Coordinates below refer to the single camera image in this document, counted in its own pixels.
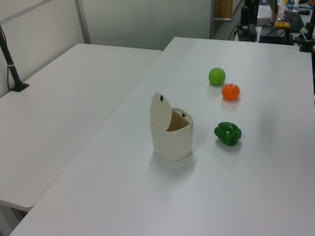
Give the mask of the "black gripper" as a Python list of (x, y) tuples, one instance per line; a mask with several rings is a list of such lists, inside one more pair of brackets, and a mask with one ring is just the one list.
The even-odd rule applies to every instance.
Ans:
[(249, 7), (242, 6), (241, 8), (241, 18), (240, 18), (241, 30), (248, 31), (248, 24), (249, 24)]

